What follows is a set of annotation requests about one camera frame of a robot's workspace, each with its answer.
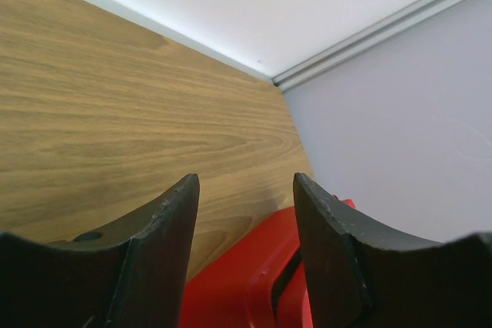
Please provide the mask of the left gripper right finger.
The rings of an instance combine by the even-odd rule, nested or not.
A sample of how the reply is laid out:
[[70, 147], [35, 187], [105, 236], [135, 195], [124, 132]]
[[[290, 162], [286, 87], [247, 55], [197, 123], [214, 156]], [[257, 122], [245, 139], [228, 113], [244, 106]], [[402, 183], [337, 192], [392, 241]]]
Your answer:
[[303, 173], [294, 209], [316, 327], [489, 327], [491, 235], [416, 237], [346, 205]]

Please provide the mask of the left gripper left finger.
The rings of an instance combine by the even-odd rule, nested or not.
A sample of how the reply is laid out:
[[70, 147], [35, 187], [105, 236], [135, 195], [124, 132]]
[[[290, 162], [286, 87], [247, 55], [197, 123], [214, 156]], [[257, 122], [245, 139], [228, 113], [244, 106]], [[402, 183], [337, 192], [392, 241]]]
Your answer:
[[175, 327], [198, 212], [187, 174], [154, 200], [41, 244], [1, 234], [3, 327]]

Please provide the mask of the red box lid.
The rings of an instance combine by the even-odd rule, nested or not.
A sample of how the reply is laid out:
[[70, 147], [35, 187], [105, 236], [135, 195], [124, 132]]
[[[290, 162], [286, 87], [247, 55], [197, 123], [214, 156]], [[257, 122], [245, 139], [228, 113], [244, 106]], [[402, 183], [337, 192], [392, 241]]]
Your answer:
[[178, 325], [313, 325], [293, 207], [272, 214], [186, 284]]

